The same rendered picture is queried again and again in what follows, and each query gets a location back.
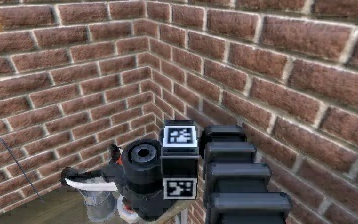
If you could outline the white round cup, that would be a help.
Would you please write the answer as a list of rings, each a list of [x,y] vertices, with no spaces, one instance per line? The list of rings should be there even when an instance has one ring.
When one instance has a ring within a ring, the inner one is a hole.
[[[117,198],[117,211],[120,218],[128,224],[137,224],[140,221],[139,215],[131,208],[126,207],[124,197],[122,195]]]

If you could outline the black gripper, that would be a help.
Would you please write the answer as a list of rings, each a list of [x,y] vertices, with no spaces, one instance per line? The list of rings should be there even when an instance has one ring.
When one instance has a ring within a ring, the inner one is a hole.
[[[122,195],[130,207],[145,221],[159,219],[174,203],[163,199],[161,145],[157,140],[137,140],[122,150],[115,144],[108,147],[110,165],[123,165],[125,187]],[[110,166],[79,173],[72,167],[61,172],[62,185],[86,192],[116,192],[123,174]]]

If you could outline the clear drinking glass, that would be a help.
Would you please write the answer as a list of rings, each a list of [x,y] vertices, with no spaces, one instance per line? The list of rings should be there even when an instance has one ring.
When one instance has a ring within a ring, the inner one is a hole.
[[[116,212],[116,199],[108,191],[80,190],[87,209],[88,219],[95,223],[106,222]]]

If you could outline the brown wooden table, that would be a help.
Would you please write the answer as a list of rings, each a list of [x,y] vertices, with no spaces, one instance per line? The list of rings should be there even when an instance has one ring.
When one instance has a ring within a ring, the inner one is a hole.
[[[127,224],[118,213],[106,222],[91,222],[83,196],[61,187],[0,215],[0,224]]]

